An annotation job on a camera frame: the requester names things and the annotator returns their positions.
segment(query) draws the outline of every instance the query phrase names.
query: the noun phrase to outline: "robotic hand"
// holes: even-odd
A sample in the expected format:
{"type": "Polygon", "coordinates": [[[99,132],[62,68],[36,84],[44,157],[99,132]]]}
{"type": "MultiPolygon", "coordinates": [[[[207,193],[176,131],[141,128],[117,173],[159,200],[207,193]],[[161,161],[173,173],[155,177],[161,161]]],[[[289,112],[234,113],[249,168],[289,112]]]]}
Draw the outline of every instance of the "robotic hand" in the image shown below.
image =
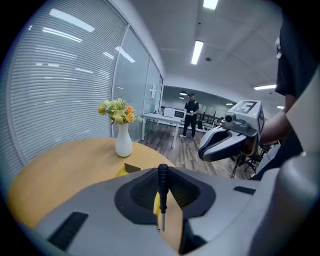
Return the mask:
{"type": "Polygon", "coordinates": [[[224,116],[221,126],[208,131],[200,141],[198,155],[208,162],[225,159],[243,149],[247,138],[253,141],[251,156],[259,145],[261,131],[265,124],[261,101],[241,100],[224,116]]]}

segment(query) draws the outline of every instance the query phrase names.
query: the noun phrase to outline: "screwdriver shaft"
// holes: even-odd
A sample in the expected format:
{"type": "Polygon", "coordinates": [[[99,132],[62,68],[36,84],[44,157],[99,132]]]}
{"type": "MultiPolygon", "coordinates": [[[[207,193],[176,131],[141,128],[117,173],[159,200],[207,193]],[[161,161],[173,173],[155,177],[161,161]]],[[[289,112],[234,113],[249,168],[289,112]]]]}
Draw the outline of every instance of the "screwdriver shaft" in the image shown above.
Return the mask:
{"type": "Polygon", "coordinates": [[[162,213],[162,231],[165,231],[165,214],[162,213]]]}

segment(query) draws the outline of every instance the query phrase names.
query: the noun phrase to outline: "yellow table top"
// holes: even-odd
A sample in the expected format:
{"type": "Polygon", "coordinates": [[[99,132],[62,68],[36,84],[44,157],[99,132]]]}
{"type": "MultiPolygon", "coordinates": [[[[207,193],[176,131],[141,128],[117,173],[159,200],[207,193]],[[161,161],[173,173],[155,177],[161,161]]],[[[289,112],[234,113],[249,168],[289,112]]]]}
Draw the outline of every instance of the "yellow table top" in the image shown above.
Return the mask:
{"type": "MultiPolygon", "coordinates": [[[[85,138],[59,144],[35,157],[22,168],[9,189],[6,203],[13,217],[33,228],[80,190],[113,179],[125,163],[141,170],[159,164],[174,166],[160,153],[136,142],[130,156],[120,157],[115,144],[115,138],[85,138]]],[[[182,211],[169,192],[165,231],[161,235],[176,251],[182,218],[182,211]]]]}

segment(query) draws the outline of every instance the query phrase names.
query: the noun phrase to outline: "sneakers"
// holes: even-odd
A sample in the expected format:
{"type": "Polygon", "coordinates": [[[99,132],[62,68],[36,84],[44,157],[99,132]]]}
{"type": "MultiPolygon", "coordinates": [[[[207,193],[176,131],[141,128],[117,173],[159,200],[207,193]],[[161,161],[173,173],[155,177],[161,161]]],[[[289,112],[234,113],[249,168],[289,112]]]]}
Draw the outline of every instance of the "sneakers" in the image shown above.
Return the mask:
{"type": "Polygon", "coordinates": [[[180,137],[180,138],[185,138],[186,136],[184,136],[183,134],[181,134],[181,135],[179,135],[179,137],[180,137]]]}

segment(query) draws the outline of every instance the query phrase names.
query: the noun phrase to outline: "screwdriver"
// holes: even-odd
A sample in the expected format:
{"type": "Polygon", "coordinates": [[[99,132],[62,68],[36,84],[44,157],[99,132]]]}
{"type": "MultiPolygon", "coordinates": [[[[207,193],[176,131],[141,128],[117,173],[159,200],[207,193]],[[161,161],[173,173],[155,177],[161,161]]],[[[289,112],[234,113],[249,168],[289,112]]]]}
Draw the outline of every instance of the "screwdriver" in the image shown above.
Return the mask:
{"type": "Polygon", "coordinates": [[[165,230],[165,213],[167,209],[167,194],[169,192],[169,170],[165,163],[158,166],[158,193],[160,195],[160,210],[162,217],[162,231],[165,230]]]}

